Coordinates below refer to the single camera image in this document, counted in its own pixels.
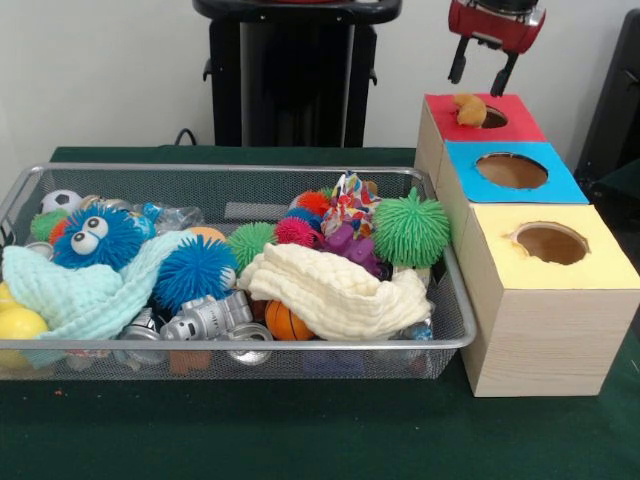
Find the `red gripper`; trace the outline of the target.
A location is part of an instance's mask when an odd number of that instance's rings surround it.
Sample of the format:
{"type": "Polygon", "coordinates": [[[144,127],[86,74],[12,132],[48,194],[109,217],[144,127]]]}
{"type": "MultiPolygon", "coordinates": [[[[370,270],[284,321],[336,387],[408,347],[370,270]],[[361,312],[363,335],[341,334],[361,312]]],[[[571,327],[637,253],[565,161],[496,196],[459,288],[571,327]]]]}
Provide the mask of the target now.
{"type": "Polygon", "coordinates": [[[461,81],[466,66],[466,49],[471,39],[494,50],[506,52],[507,62],[497,73],[490,95],[501,97],[518,60],[533,45],[546,19],[538,1],[452,1],[449,30],[460,36],[448,80],[461,81]]]}

